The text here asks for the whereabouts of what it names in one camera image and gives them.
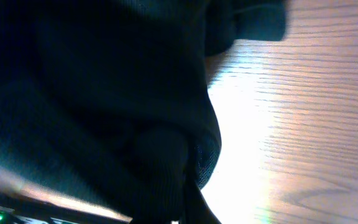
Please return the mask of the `black polo shirt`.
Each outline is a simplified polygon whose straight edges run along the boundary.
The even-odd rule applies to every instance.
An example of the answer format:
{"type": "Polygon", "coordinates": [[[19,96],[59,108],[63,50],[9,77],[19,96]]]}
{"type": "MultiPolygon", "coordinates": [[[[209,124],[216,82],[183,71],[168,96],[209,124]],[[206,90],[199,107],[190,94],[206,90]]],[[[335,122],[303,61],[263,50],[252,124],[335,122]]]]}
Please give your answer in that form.
{"type": "Polygon", "coordinates": [[[286,26],[284,0],[0,0],[0,189],[217,223],[201,194],[221,152],[205,59],[286,26]]]}

